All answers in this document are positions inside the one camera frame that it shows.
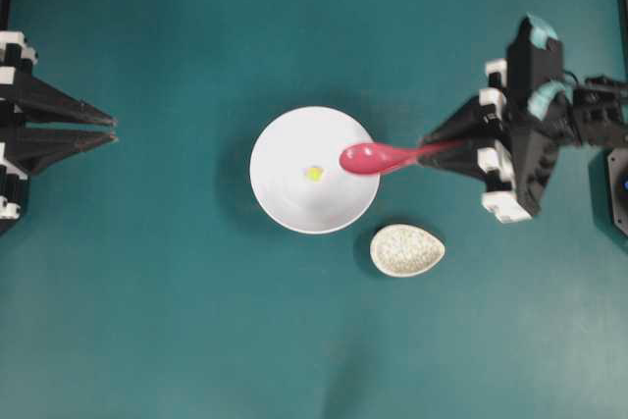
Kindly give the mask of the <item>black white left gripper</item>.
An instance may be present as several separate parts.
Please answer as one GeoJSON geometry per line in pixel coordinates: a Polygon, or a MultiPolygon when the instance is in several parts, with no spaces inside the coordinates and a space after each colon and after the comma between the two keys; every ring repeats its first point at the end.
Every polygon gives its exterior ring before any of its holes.
{"type": "Polygon", "coordinates": [[[25,128],[36,123],[115,126],[117,120],[32,76],[38,62],[20,31],[1,31],[1,235],[26,213],[29,177],[116,142],[112,132],[25,128]]]}

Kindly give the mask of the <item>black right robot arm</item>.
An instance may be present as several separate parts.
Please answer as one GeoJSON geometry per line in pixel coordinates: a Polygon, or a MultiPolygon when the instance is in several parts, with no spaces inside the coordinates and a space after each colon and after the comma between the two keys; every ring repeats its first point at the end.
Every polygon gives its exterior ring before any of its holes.
{"type": "Polygon", "coordinates": [[[485,65],[486,87],[423,137],[424,167],[477,179],[481,201],[502,223],[536,217],[564,146],[627,144],[626,83],[578,81],[564,68],[563,44],[527,15],[505,57],[485,65]]]}

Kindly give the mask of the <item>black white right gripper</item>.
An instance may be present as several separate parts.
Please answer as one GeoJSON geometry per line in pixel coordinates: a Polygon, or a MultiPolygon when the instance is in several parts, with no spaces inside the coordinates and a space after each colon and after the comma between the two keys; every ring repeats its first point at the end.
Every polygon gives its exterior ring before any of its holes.
{"type": "Polygon", "coordinates": [[[506,55],[485,64],[488,85],[423,136],[419,164],[482,182],[482,204],[502,223],[534,218],[557,160],[562,66],[554,28],[526,15],[506,55]]]}

